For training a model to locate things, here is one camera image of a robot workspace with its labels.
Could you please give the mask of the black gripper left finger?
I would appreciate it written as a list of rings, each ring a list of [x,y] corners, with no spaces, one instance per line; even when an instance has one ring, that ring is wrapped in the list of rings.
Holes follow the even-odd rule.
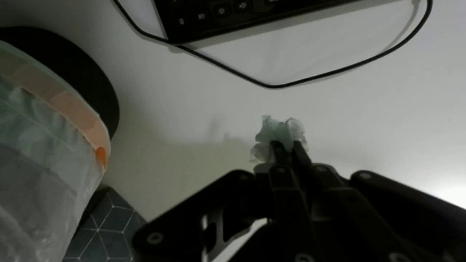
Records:
[[[270,183],[274,191],[296,191],[298,182],[292,167],[292,159],[280,141],[272,143],[274,163],[270,169]]]

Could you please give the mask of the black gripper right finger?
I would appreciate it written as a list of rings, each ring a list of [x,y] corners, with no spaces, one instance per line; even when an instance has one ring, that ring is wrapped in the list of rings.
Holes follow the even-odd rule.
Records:
[[[302,185],[312,189],[323,189],[324,182],[301,143],[295,143],[292,148],[293,167],[301,178]]]

